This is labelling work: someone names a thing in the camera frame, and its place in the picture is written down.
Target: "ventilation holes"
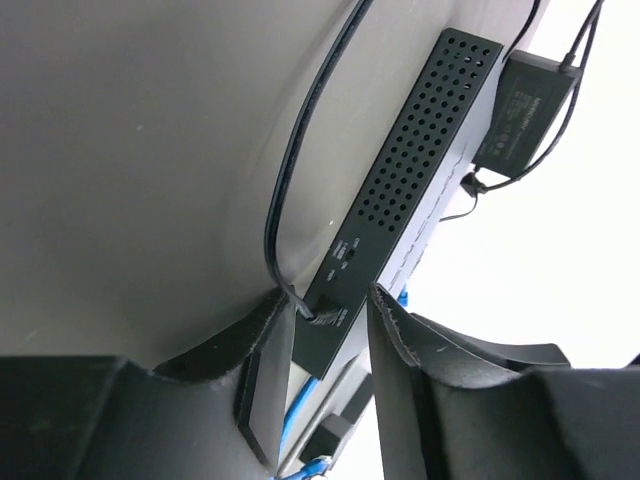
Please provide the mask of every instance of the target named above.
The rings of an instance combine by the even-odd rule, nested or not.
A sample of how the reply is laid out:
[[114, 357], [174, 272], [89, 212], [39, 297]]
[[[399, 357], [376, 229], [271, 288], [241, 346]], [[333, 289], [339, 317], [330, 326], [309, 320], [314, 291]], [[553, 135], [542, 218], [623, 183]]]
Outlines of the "ventilation holes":
[[483, 75], [491, 51], [471, 44], [466, 37], [450, 37], [446, 48], [435, 50], [427, 70], [411, 94], [400, 124], [394, 127], [385, 148], [388, 156], [378, 160], [368, 188], [356, 212], [374, 228], [394, 232], [406, 221], [431, 178], [432, 169], [444, 154], [442, 145], [461, 121], [469, 94]]

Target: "black power adapter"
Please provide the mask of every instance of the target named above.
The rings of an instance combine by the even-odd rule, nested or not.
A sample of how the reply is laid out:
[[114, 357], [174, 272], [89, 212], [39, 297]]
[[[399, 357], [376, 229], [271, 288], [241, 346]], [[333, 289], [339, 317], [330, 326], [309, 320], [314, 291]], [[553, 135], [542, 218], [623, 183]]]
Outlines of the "black power adapter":
[[514, 178], [531, 163], [581, 69], [520, 50], [507, 60], [489, 132], [473, 163]]

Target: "white surface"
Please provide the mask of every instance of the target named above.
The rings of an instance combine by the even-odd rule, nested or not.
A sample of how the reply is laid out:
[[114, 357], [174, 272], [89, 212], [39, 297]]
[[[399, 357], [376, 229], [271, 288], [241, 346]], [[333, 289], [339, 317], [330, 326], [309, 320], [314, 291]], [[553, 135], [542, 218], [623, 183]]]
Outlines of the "white surface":
[[[553, 2], [529, 50], [562, 58], [591, 3]], [[578, 367], [620, 367], [640, 351], [640, 167], [628, 113], [640, 102], [625, 70], [635, 68], [637, 8], [606, 3], [565, 139], [526, 181], [442, 225], [410, 283], [420, 291], [410, 310], [486, 340], [556, 342]], [[470, 202], [461, 195], [450, 212]], [[333, 480], [383, 479], [376, 432], [369, 408]]]
[[[279, 251], [304, 289], [438, 33], [529, 0], [376, 0], [311, 121]], [[193, 348], [273, 288], [262, 234], [352, 0], [10, 1], [0, 17], [0, 352]]]

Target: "black cord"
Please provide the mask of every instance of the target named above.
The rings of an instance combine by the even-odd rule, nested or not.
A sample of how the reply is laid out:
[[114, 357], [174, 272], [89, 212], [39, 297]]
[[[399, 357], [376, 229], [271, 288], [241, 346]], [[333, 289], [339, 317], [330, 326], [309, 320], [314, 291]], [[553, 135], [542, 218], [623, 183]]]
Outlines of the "black cord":
[[457, 215], [451, 215], [449, 217], [443, 217], [443, 218], [440, 219], [440, 223], [449, 222], [451, 220], [457, 220], [459, 218], [464, 218], [464, 217], [466, 217], [468, 215], [471, 215], [475, 211], [476, 207], [478, 206], [478, 197], [479, 197], [478, 194], [476, 194], [474, 196], [473, 207], [471, 207], [471, 210], [469, 210], [468, 212], [465, 212], [465, 213], [458, 213]]
[[313, 111], [318, 104], [320, 95], [322, 94], [324, 87], [327, 85], [338, 60], [349, 45], [353, 34], [360, 25], [360, 22], [372, 3], [373, 0], [358, 1], [342, 27], [342, 30], [340, 30], [340, 33], [333, 42], [333, 45], [324, 59], [322, 66], [318, 70], [318, 73], [316, 73], [316, 76], [313, 79], [311, 88], [300, 107], [298, 117], [296, 118], [291, 136], [289, 137], [287, 149], [285, 150], [284, 158], [280, 165], [280, 170], [278, 171], [278, 177], [271, 197], [269, 213], [267, 214], [267, 221], [264, 229], [264, 256], [265, 261], [267, 262], [267, 268], [269, 269], [269, 274], [274, 282], [276, 282], [276, 284], [278, 284], [289, 295], [291, 301], [297, 305], [302, 316], [309, 320], [314, 318], [314, 314], [305, 304], [304, 300], [298, 296], [293, 286], [285, 280], [280, 270], [280, 266], [278, 265], [276, 252], [278, 228], [280, 226], [280, 218], [282, 216], [284, 202], [287, 197], [287, 192], [289, 191], [289, 184], [291, 183], [291, 178], [293, 176], [293, 170], [296, 166], [296, 161], [298, 160], [298, 155], [300, 154], [300, 149], [302, 147], [302, 141], [304, 140], [307, 127], [311, 121]]
[[518, 32], [518, 35], [516, 36], [516, 39], [513, 41], [513, 43], [509, 47], [509, 50], [507, 50], [507, 53], [505, 54], [504, 58], [502, 59], [503, 62], [507, 61], [507, 59], [509, 58], [509, 56], [511, 56], [511, 54], [513, 53], [515, 48], [518, 46], [520, 41], [527, 34], [529, 29], [531, 28], [531, 25], [533, 25], [533, 21], [538, 16], [538, 10], [540, 10], [540, 4], [541, 3], [542, 3], [542, 0], [533, 0], [533, 4], [531, 5], [531, 11], [529, 12], [529, 16], [527, 17], [527, 20], [524, 22], [524, 25], [520, 29], [520, 32]]
[[597, 18], [600, 16], [600, 12], [602, 11], [602, 5], [604, 4], [604, 0], [597, 0], [593, 7], [591, 7], [591, 11], [587, 18], [585, 18], [584, 22], [582, 22], [582, 26], [580, 27], [580, 31], [578, 35], [576, 35], [575, 40], [573, 41], [573, 45], [571, 45], [571, 49], [567, 52], [560, 66], [560, 71], [570, 67], [576, 59], [576, 55], [578, 54], [578, 49], [580, 48], [580, 44], [582, 44], [582, 40], [587, 33], [589, 27], [593, 25], [594, 22], [597, 22]]
[[[508, 187], [509, 185], [513, 185], [514, 183], [519, 182], [524, 177], [529, 175], [532, 171], [534, 171], [536, 168], [538, 168], [540, 166], [540, 164], [549, 155], [551, 155], [551, 153], [556, 148], [558, 143], [560, 143], [560, 140], [564, 136], [564, 134], [565, 134], [565, 132], [567, 130], [567, 127], [569, 126], [569, 123], [571, 122], [571, 117], [573, 116], [573, 113], [575, 111], [576, 105], [578, 103], [578, 97], [580, 96], [580, 89], [582, 87], [582, 80], [584, 78], [584, 72], [585, 72], [585, 69], [587, 67], [587, 64], [589, 63], [589, 57], [591, 56], [591, 49], [593, 48], [593, 43], [594, 43], [594, 40], [595, 40], [596, 31], [598, 29], [598, 22], [600, 20], [600, 10], [602, 8], [602, 4], [603, 4], [603, 0], [598, 0], [594, 4], [593, 8], [591, 9], [591, 12], [595, 12], [595, 13], [593, 13], [593, 15], [591, 15], [591, 13], [589, 14], [589, 16], [587, 17], [587, 19], [585, 20], [585, 22], [583, 24], [583, 28], [580, 29], [580, 32], [582, 32], [583, 29], [586, 31], [586, 29], [588, 28], [589, 29], [589, 36], [587, 38], [587, 44], [585, 45], [585, 48], [584, 48], [584, 53], [582, 55], [582, 60], [580, 61], [580, 70], [581, 70], [580, 78], [578, 79], [578, 81], [576, 82], [575, 87], [573, 88], [573, 92], [571, 94], [571, 100], [569, 101], [569, 107], [567, 108], [567, 113], [564, 116], [564, 120], [560, 124], [560, 128], [558, 129], [558, 133], [556, 133], [556, 136], [553, 138], [553, 140], [551, 141], [549, 146], [545, 149], [545, 151], [533, 163], [531, 163], [527, 168], [525, 168], [521, 173], [519, 173], [518, 175], [516, 175], [515, 177], [513, 177], [513, 178], [511, 178], [509, 180], [506, 180], [504, 182], [498, 183], [496, 185], [491, 185], [491, 186], [484, 186], [483, 185], [481, 187], [481, 189], [480, 189], [481, 193], [487, 193], [487, 192], [492, 192], [494, 190], [499, 190], [501, 188]], [[578, 37], [579, 38], [583, 38], [584, 34], [579, 33]]]

